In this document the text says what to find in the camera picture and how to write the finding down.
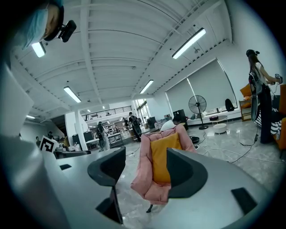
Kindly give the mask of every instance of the standing fan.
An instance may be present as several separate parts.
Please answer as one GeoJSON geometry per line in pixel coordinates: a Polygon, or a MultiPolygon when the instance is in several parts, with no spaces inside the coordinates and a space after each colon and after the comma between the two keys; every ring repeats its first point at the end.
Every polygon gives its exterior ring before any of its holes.
{"type": "MultiPolygon", "coordinates": [[[[202,112],[206,110],[206,100],[203,96],[194,95],[189,99],[189,109],[195,114],[200,114],[202,121],[202,112]]],[[[202,125],[199,127],[199,129],[204,130],[207,128],[208,126],[205,126],[202,121],[202,125]]]]}

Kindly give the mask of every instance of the roller blind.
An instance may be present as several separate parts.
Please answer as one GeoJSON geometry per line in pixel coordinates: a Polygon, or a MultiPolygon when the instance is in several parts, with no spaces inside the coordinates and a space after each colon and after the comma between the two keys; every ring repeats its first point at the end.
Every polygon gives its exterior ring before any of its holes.
{"type": "Polygon", "coordinates": [[[224,107],[227,98],[236,104],[229,80],[217,60],[204,66],[188,79],[194,93],[206,100],[206,110],[224,107]]]}
{"type": "Polygon", "coordinates": [[[168,90],[167,96],[172,112],[183,109],[186,116],[192,116],[193,113],[189,109],[189,99],[193,96],[193,92],[187,79],[168,90]]]}

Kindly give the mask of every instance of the balcony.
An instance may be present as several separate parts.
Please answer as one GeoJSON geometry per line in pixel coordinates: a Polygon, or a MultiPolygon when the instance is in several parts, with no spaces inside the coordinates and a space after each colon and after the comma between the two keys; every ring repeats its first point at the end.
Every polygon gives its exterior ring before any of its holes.
{"type": "Polygon", "coordinates": [[[96,113],[91,113],[91,114],[86,114],[82,115],[83,119],[86,122],[90,121],[101,121],[102,119],[106,118],[114,118],[114,117],[119,117],[120,115],[125,115],[126,113],[129,113],[132,111],[131,106],[124,106],[124,107],[119,107],[115,109],[110,109],[110,110],[103,110],[100,112],[96,113]]]}

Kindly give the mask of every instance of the ceiling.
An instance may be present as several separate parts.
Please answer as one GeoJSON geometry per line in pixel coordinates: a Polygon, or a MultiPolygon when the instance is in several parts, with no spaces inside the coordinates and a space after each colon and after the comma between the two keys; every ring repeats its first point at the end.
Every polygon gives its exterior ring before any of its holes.
{"type": "Polygon", "coordinates": [[[77,28],[67,43],[43,42],[11,53],[12,71],[34,101],[40,120],[70,110],[152,97],[178,72],[226,39],[229,15],[221,0],[64,0],[64,23],[77,28]],[[206,29],[183,56],[172,54],[200,28],[206,29]],[[140,90],[153,79],[144,95],[140,90]],[[77,104],[63,90],[70,86],[77,104]]]}

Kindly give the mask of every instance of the face mask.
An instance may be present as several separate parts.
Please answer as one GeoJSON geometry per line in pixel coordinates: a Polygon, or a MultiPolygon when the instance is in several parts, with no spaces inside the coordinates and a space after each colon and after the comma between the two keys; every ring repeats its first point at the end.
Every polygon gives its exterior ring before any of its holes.
{"type": "Polygon", "coordinates": [[[48,9],[38,9],[22,25],[14,38],[14,45],[19,45],[24,50],[29,45],[37,43],[46,31],[48,9]]]}

